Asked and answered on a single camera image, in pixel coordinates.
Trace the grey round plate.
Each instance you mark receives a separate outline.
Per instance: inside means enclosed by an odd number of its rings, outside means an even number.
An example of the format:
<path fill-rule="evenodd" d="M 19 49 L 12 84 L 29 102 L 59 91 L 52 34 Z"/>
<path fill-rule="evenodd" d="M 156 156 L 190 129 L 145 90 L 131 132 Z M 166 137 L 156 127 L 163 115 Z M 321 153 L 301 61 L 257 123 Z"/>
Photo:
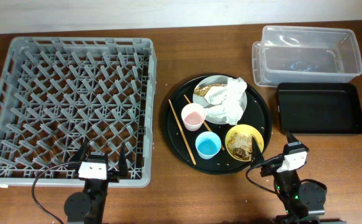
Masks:
<path fill-rule="evenodd" d="M 228 77 L 225 75 L 211 75 L 211 76 L 204 78 L 202 81 L 200 81 L 194 87 L 194 89 L 197 86 L 207 86 L 210 84 L 225 84 L 228 78 L 231 78 L 231 77 Z M 245 111 L 245 109 L 247 107 L 247 93 L 246 92 L 243 94 L 243 98 L 239 102 L 241 103 L 241 106 L 243 107 L 243 109 Z M 201 105 L 204 109 L 206 106 L 209 105 L 203 96 L 195 95 L 194 90 L 193 90 L 193 103 L 197 103 L 197 104 Z"/>

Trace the pink plastic cup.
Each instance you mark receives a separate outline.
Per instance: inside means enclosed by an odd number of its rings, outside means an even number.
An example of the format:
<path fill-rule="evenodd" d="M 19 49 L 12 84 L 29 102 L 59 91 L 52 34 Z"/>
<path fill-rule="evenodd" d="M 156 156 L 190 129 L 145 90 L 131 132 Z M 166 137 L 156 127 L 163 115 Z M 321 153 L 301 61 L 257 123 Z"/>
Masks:
<path fill-rule="evenodd" d="M 189 131 L 197 131 L 206 119 L 206 110 L 197 103 L 187 104 L 181 111 L 181 119 Z"/>

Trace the wooden chopstick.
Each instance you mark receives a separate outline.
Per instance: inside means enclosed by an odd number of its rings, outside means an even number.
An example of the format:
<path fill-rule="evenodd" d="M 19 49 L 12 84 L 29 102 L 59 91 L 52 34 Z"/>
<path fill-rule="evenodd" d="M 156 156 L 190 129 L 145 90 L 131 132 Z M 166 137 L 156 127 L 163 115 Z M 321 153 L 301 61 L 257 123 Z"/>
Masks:
<path fill-rule="evenodd" d="M 182 138 L 183 138 L 183 141 L 184 141 L 184 143 L 185 143 L 185 146 L 186 146 L 186 148 L 187 148 L 187 150 L 188 150 L 188 154 L 189 154 L 189 156 L 190 156 L 190 158 L 191 158 L 191 160 L 192 160 L 193 165 L 195 166 L 195 165 L 197 164 L 197 163 L 196 163 L 196 160 L 195 160 L 195 158 L 194 158 L 194 156 L 193 156 L 193 154 L 192 154 L 192 152 L 191 152 L 191 148 L 190 148 L 190 146 L 189 146 L 188 140 L 186 139 L 186 136 L 184 135 L 183 128 L 182 128 L 182 126 L 181 126 L 181 124 L 180 124 L 180 122 L 179 122 L 179 119 L 178 119 L 178 117 L 177 117 L 177 114 L 176 114 L 176 112 L 175 112 L 175 110 L 174 110 L 173 104 L 172 104 L 172 102 L 171 102 L 170 99 L 168 99 L 168 103 L 169 103 L 169 105 L 170 105 L 170 108 L 171 108 L 171 111 L 172 111 L 172 113 L 173 113 L 173 116 L 174 116 L 174 118 L 175 118 L 175 120 L 176 120 L 176 124 L 177 124 L 178 129 L 179 129 L 179 131 L 180 131 L 180 133 L 181 133 L 181 136 L 182 136 Z"/>
<path fill-rule="evenodd" d="M 188 99 L 188 97 L 187 97 L 186 95 L 183 95 L 183 96 L 185 97 L 186 101 L 190 104 L 191 101 Z M 208 126 L 208 124 L 207 124 L 205 121 L 203 121 L 203 124 L 204 124 L 204 126 L 206 127 L 206 129 L 207 129 L 208 131 L 212 132 L 212 129 Z M 223 151 L 225 151 L 225 148 L 224 148 L 224 146 L 223 146 L 222 144 L 221 144 L 221 149 L 222 149 Z"/>

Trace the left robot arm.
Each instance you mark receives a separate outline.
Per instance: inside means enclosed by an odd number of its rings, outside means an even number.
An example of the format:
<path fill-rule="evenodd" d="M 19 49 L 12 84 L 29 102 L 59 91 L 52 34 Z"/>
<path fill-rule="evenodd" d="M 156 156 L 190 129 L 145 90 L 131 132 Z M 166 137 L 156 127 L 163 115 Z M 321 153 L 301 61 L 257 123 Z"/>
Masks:
<path fill-rule="evenodd" d="M 69 159 L 72 163 L 69 167 L 74 168 L 79 180 L 85 183 L 81 192 L 70 195 L 65 201 L 64 212 L 68 223 L 101 223 L 109 183 L 118 183 L 128 175 L 124 144 L 120 149 L 118 170 L 108 168 L 106 154 L 87 154 L 87 148 L 85 142 Z"/>

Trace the gold foil wrapper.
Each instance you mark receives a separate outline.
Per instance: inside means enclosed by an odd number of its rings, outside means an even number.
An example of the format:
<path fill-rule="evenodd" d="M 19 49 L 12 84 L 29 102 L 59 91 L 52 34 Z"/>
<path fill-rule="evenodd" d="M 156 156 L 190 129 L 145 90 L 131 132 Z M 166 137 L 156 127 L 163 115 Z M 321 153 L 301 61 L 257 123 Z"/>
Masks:
<path fill-rule="evenodd" d="M 198 96 L 205 96 L 205 94 L 212 88 L 212 87 L 224 87 L 226 84 L 210 84 L 207 86 L 197 86 L 194 89 L 194 94 Z"/>

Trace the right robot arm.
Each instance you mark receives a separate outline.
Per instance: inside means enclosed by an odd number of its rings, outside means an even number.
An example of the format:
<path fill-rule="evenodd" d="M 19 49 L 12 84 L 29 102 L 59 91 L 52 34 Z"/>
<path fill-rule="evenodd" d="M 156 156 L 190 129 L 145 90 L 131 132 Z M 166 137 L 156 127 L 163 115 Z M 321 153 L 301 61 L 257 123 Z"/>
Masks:
<path fill-rule="evenodd" d="M 265 160 L 256 138 L 252 138 L 252 160 L 246 171 L 246 179 L 254 186 L 275 194 L 283 203 L 285 215 L 278 215 L 272 223 L 343 223 L 340 219 L 322 220 L 325 214 L 327 187 L 313 179 L 300 179 L 297 170 L 306 164 L 309 148 L 290 132 L 283 153 Z M 249 172 L 260 169 L 262 177 L 272 176 L 272 190 L 261 186 L 249 177 Z"/>

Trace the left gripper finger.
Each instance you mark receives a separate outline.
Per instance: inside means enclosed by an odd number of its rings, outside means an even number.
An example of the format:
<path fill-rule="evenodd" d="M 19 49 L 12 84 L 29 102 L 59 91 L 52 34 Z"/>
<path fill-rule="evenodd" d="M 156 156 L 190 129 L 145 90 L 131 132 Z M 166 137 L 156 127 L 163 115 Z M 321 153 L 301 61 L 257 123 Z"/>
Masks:
<path fill-rule="evenodd" d="M 121 151 L 120 156 L 118 160 L 118 171 L 119 175 L 122 177 L 128 176 L 128 164 L 126 162 L 126 156 L 125 156 L 125 143 L 123 142 L 121 145 Z"/>
<path fill-rule="evenodd" d="M 86 158 L 88 142 L 84 141 L 78 151 L 70 158 L 70 162 L 80 162 Z"/>

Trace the food scraps pile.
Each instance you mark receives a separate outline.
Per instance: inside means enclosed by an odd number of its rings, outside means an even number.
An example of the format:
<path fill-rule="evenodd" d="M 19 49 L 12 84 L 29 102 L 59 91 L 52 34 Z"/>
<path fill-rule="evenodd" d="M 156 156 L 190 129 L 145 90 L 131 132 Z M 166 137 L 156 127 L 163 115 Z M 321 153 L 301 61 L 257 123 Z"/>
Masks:
<path fill-rule="evenodd" d="M 252 154 L 251 134 L 234 133 L 227 142 L 230 154 L 240 161 L 250 161 Z"/>

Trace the blue plastic cup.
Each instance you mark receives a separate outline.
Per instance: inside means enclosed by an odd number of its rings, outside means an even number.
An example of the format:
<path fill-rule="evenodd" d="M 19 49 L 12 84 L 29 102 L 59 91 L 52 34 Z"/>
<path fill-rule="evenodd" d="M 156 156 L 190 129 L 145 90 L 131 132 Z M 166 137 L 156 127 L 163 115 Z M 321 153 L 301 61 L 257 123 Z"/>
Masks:
<path fill-rule="evenodd" d="M 202 159 L 211 159 L 221 150 L 222 144 L 216 133 L 206 131 L 197 136 L 195 146 Z"/>

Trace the white paper napkin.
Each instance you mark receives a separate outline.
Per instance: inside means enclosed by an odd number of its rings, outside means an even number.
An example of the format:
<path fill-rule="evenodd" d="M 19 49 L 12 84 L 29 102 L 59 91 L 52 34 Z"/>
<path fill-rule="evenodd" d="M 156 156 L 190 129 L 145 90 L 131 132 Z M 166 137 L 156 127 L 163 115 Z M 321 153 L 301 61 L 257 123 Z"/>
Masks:
<path fill-rule="evenodd" d="M 236 125 L 244 109 L 239 102 L 247 89 L 242 78 L 228 78 L 225 85 L 211 85 L 204 95 L 209 104 L 205 107 L 206 119 L 214 124 Z"/>

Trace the yellow plastic bowl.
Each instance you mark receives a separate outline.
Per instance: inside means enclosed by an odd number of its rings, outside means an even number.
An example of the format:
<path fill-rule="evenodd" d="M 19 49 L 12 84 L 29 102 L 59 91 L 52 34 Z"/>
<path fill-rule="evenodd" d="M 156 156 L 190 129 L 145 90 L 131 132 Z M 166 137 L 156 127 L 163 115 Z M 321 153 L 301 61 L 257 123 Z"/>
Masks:
<path fill-rule="evenodd" d="M 255 137 L 255 139 L 256 139 L 256 141 L 257 141 L 257 143 L 259 145 L 259 148 L 260 148 L 261 152 L 264 151 L 264 139 L 263 139 L 262 135 L 259 133 L 259 131 L 256 130 L 254 127 L 250 126 L 250 125 L 239 124 L 239 125 L 236 125 L 233 128 L 231 128 L 226 134 L 225 147 L 226 147 L 229 154 L 230 154 L 230 152 L 229 152 L 229 150 L 227 148 L 227 142 L 234 133 L 244 133 L 244 134 L 253 135 L 253 137 Z"/>

